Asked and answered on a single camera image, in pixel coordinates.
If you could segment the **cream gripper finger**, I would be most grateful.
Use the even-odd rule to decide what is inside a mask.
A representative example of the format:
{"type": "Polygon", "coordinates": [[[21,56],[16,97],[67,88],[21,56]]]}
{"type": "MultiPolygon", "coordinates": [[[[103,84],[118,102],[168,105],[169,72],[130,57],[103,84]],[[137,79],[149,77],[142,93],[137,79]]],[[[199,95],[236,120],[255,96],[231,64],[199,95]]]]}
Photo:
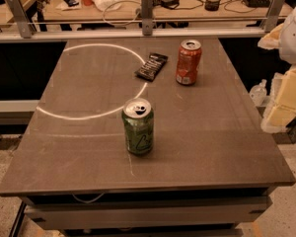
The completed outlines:
{"type": "Polygon", "coordinates": [[[258,47],[272,50],[279,49],[279,38],[280,33],[283,28],[283,24],[276,26],[273,30],[271,30],[268,34],[262,37],[258,42],[258,47]]]}
{"type": "Polygon", "coordinates": [[[260,127],[268,133],[281,132],[295,118],[296,65],[292,65],[284,74],[274,74],[260,127]]]}

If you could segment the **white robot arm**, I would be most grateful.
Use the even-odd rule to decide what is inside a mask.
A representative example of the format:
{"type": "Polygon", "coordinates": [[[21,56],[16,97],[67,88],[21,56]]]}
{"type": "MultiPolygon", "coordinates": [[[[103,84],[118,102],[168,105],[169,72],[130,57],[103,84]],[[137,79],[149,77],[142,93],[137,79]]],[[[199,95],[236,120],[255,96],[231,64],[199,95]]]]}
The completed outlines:
{"type": "Polygon", "coordinates": [[[277,133],[296,118],[296,7],[283,24],[259,40],[258,47],[277,49],[280,59],[291,65],[272,80],[270,100],[260,125],[265,132],[277,133]]]}

